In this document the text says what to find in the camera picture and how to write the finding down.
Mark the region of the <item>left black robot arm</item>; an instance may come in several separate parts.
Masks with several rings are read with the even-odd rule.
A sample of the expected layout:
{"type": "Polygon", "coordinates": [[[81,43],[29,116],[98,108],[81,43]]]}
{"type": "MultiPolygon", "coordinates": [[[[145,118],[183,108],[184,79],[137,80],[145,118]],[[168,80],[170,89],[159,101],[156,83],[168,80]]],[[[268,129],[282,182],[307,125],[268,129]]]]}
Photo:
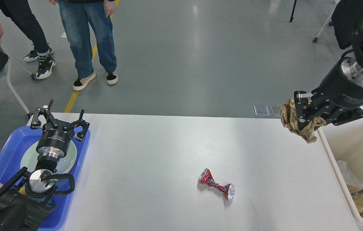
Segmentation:
{"type": "Polygon", "coordinates": [[[90,124],[83,119],[84,110],[73,122],[54,118],[52,103],[37,108],[32,116],[30,128],[42,129],[34,169],[22,167],[0,187],[0,231],[39,230],[57,208],[52,198],[75,189],[74,176],[58,171],[57,164],[67,156],[72,139],[85,140],[90,124]]]}

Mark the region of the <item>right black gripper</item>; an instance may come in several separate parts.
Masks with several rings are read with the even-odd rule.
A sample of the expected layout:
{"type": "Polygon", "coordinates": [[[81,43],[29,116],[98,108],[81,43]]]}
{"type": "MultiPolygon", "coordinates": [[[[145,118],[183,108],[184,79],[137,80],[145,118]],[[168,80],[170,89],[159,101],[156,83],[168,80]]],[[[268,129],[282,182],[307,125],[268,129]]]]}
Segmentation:
{"type": "Polygon", "coordinates": [[[344,57],[311,93],[295,91],[293,96],[299,130],[303,130],[316,117],[326,117],[325,124],[335,126],[361,119],[363,118],[363,106],[361,106],[363,68],[355,58],[344,57]],[[329,111],[329,101],[339,107],[325,116],[324,114],[329,111]]]}

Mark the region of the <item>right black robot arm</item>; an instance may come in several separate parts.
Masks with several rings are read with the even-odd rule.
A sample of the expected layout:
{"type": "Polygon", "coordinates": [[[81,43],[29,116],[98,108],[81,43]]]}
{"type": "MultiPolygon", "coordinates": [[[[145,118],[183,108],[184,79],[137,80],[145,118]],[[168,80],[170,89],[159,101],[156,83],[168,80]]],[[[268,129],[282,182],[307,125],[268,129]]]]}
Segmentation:
{"type": "Polygon", "coordinates": [[[305,91],[294,93],[300,130],[317,117],[334,125],[363,117],[363,0],[341,0],[331,20],[339,47],[351,47],[354,57],[343,54],[310,100],[305,91]]]}

